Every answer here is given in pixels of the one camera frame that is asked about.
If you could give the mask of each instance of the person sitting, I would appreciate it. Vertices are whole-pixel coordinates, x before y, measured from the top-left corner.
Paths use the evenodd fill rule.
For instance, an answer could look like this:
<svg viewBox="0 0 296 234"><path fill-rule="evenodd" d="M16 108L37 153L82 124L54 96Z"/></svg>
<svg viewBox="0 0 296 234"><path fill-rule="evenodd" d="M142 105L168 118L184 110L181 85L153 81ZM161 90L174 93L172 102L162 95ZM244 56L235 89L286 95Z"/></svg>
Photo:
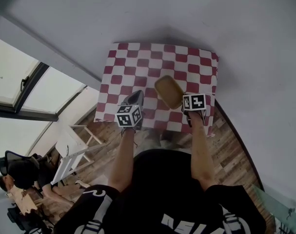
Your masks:
<svg viewBox="0 0 296 234"><path fill-rule="evenodd" d="M266 222L243 186L218 185L202 118L189 112L192 150L163 149L151 131L134 157L123 131L108 185L85 190L54 234L263 234Z"/></svg>
<svg viewBox="0 0 296 234"><path fill-rule="evenodd" d="M13 186L24 189L22 197L27 193L31 193L35 186L37 189L42 189L44 195L56 202L64 203L69 207L74 205L74 202L62 197L78 189L86 189L88 184L77 180L75 185L67 185L62 188L57 184L51 185L50 182L54 178L54 173L45 162L39 163L39 168L28 159L12 161L8 165L8 173L6 176L0 177L0 187L5 191L10 191Z"/></svg>

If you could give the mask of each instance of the person's arm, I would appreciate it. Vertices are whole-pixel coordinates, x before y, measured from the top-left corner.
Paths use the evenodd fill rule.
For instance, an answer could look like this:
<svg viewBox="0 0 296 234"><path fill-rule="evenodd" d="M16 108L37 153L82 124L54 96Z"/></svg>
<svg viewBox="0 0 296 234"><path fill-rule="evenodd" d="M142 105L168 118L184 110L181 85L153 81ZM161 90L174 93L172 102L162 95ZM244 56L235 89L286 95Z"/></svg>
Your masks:
<svg viewBox="0 0 296 234"><path fill-rule="evenodd" d="M21 192L21 195L22 195L22 197L25 197L27 194L31 194L31 193L33 193L33 192L35 192L34 187L30 187L30 188L27 189L27 190L23 190L23 192Z"/></svg>
<svg viewBox="0 0 296 234"><path fill-rule="evenodd" d="M191 174L198 180L206 191L210 186L216 185L215 171L212 157L208 151L206 134L201 116L195 112L189 112L192 124L192 155Z"/></svg>
<svg viewBox="0 0 296 234"><path fill-rule="evenodd" d="M125 130L109 177L108 186L119 192L128 187L133 178L134 136L132 128Z"/></svg>
<svg viewBox="0 0 296 234"><path fill-rule="evenodd" d="M35 187L37 190L40 189L40 187L39 187L39 182L38 182L38 181L35 181L35 182L34 182L34 187Z"/></svg>

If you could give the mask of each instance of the red and white checkered pattern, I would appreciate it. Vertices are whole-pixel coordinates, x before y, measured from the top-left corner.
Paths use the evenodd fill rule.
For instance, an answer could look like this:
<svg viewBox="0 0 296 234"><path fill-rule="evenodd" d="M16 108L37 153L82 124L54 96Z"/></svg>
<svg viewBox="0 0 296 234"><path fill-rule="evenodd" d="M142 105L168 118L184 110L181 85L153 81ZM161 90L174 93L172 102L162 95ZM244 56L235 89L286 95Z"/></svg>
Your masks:
<svg viewBox="0 0 296 234"><path fill-rule="evenodd" d="M207 135L212 133L218 57L214 52L153 43L114 43L100 87L94 122L116 121L115 113L125 97L144 92L143 127L191 132L179 107L169 109L157 95L154 83L170 75L187 93L206 94Z"/></svg>

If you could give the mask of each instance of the black office chair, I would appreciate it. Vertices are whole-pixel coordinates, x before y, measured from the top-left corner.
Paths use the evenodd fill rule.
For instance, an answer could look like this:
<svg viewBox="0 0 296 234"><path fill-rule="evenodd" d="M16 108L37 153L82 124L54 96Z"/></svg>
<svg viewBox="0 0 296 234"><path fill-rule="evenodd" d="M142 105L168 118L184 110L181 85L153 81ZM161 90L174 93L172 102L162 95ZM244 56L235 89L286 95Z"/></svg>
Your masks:
<svg viewBox="0 0 296 234"><path fill-rule="evenodd" d="M6 176L8 174L8 167L9 167L10 162L17 161L17 160L29 160L29 161L33 162L36 165L36 167L39 168L39 163L46 162L47 157L46 156L41 157L37 154L33 154L30 157L26 157L26 156L22 156L22 155L16 154L11 151L6 151L5 156L0 157L0 173L3 176ZM34 187L34 189L35 189L36 193L38 194L38 196L40 198L43 198L43 195L40 193L42 190L41 189L38 190L35 187Z"/></svg>
<svg viewBox="0 0 296 234"><path fill-rule="evenodd" d="M33 234L36 232L49 234L52 232L34 211L24 216L20 214L18 207L8 208L7 216L12 223L17 224L20 230L25 231L24 234Z"/></svg>

